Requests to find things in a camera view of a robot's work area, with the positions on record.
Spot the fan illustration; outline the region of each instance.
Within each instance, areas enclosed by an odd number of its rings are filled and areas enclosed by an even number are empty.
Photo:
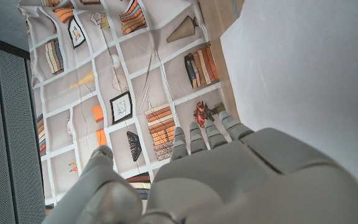
[[[129,147],[131,149],[132,158],[134,162],[139,158],[140,153],[142,152],[142,148],[140,146],[139,137],[138,135],[127,131],[127,137],[129,141]]]
[[[197,18],[191,19],[190,16],[186,16],[186,18],[181,22],[181,24],[176,28],[171,35],[167,38],[167,42],[173,42],[175,40],[179,40],[185,37],[189,37],[196,34],[196,27],[198,27]]]
[[[116,74],[112,77],[112,88],[121,92],[125,93],[129,91],[127,78],[123,74]]]

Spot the black fan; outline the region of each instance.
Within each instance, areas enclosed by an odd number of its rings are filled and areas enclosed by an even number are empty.
[[[132,158],[134,162],[136,162],[137,158],[139,158],[140,153],[142,152],[142,148],[140,146],[139,137],[138,135],[127,131],[128,141],[129,141],[129,147],[131,149]]]

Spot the stack of books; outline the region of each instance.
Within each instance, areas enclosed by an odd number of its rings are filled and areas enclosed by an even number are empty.
[[[63,57],[60,52],[59,42],[57,40],[51,40],[45,44],[45,56],[52,71],[52,74],[56,75],[58,72],[64,69]]]
[[[42,6],[55,7],[59,5],[60,0],[41,0]]]
[[[100,4],[100,0],[80,0],[80,2],[84,5],[88,4]]]
[[[39,149],[40,152],[42,152],[47,147],[45,143],[44,119],[42,114],[37,118],[37,128],[38,128]]]
[[[153,108],[145,113],[150,134],[153,137],[154,151],[158,161],[168,159],[172,154],[175,122],[169,104]]]
[[[122,31],[124,35],[134,32],[146,24],[142,9],[137,0],[131,0],[127,9],[119,15],[122,22]]]
[[[139,174],[127,179],[128,183],[136,189],[142,200],[147,200],[151,188],[149,173]]]
[[[62,23],[66,23],[72,17],[74,17],[74,12],[72,7],[60,8],[52,10],[56,13],[56,16],[60,19]]]
[[[210,46],[186,55],[185,67],[193,88],[211,84],[212,81],[219,79]]]

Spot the red flower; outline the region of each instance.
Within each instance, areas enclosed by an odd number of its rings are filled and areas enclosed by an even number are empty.
[[[204,102],[198,102],[196,105],[196,109],[194,110],[195,121],[200,127],[204,128],[204,123],[206,121],[206,113]]]
[[[202,111],[202,112],[200,113],[200,115],[201,115],[201,117],[202,117],[203,119],[206,119],[206,113],[205,113],[204,111]]]

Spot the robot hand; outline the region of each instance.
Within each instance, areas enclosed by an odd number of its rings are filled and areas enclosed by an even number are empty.
[[[358,183],[331,158],[276,129],[253,132],[225,111],[219,117],[232,141],[207,121],[211,150],[196,123],[189,150],[175,129],[145,214],[101,146],[44,223],[358,223]]]

